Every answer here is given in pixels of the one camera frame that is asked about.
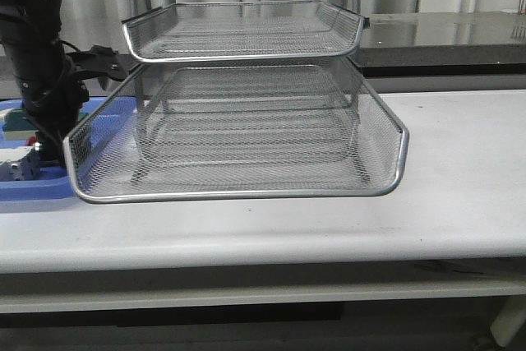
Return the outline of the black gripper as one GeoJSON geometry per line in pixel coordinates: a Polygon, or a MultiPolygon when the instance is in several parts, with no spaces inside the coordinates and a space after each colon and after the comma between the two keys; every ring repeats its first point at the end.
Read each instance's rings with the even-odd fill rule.
{"type": "Polygon", "coordinates": [[[82,82],[106,78],[123,81],[127,71],[118,52],[95,45],[66,53],[61,44],[22,47],[22,97],[26,117],[38,128],[45,163],[62,163],[61,140],[76,125],[89,93],[82,82]]]}

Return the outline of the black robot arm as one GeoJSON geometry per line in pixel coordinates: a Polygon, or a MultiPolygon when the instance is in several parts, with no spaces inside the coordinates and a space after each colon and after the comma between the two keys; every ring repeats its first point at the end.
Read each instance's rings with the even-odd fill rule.
{"type": "Polygon", "coordinates": [[[65,163],[62,142],[89,99],[85,81],[124,81],[127,71],[111,48],[65,52],[62,0],[1,0],[1,43],[21,92],[25,117],[37,128],[41,157],[65,163]]]}

